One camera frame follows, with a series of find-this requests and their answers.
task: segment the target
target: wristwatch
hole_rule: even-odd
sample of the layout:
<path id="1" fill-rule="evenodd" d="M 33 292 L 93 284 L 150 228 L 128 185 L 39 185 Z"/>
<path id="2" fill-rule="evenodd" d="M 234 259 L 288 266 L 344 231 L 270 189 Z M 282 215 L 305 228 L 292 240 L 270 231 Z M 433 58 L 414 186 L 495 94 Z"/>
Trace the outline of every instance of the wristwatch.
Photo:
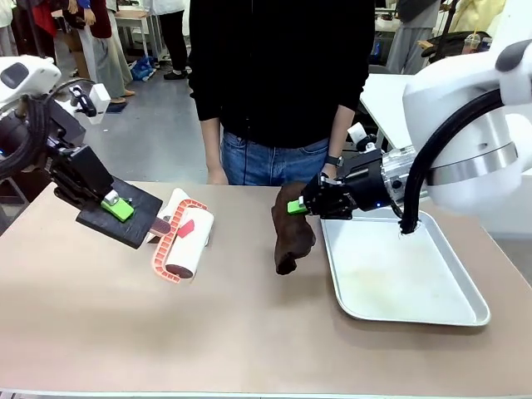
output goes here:
<path id="1" fill-rule="evenodd" d="M 334 156 L 327 155 L 327 158 L 325 159 L 325 163 L 339 168 L 340 166 L 343 165 L 343 156 L 336 158 Z"/>

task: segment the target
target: jeans pocket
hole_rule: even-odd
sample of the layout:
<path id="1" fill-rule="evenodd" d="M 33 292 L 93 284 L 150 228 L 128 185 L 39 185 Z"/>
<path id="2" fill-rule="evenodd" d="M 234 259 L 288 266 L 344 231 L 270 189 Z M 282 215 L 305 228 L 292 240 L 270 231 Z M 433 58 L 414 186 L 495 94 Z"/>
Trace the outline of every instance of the jeans pocket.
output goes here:
<path id="1" fill-rule="evenodd" d="M 233 147 L 236 149 L 243 149 L 246 146 L 246 140 L 237 137 L 233 133 L 229 133 L 228 131 L 224 132 L 224 143 L 228 145 L 229 147 Z"/>
<path id="2" fill-rule="evenodd" d="M 299 150 L 303 155 L 319 155 L 329 149 L 329 139 L 318 141 L 317 143 L 301 147 Z"/>

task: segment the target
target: white tray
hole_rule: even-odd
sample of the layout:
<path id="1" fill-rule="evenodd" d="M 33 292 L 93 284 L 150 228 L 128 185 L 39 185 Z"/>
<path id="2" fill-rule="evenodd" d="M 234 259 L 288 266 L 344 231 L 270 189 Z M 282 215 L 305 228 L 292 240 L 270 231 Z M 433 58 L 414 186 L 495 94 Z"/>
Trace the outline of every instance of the white tray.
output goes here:
<path id="1" fill-rule="evenodd" d="M 490 310 L 436 221 L 401 235 L 391 209 L 322 220 L 337 300 L 354 318 L 484 326 Z"/>

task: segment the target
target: red sticker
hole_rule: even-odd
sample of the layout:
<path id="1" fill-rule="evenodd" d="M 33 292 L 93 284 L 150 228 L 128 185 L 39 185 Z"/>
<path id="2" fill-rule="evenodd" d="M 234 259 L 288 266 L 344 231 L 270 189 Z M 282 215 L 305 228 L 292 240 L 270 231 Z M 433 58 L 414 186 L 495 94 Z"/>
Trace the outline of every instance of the red sticker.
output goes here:
<path id="1" fill-rule="evenodd" d="M 185 223 L 183 225 L 183 227 L 181 227 L 179 230 L 177 230 L 177 235 L 178 235 L 178 237 L 183 239 L 184 237 L 186 237 L 187 235 L 189 235 L 193 231 L 194 231 L 194 221 L 193 220 L 189 220 L 187 223 Z"/>

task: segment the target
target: black sweater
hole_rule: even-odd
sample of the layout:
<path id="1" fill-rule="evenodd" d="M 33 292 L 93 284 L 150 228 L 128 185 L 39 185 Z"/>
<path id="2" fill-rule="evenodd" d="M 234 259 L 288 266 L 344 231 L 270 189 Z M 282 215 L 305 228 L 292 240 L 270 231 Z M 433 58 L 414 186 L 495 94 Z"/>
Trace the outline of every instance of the black sweater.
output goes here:
<path id="1" fill-rule="evenodd" d="M 191 0 L 199 119 L 267 146 L 329 137 L 338 106 L 357 109 L 374 30 L 374 0 Z"/>

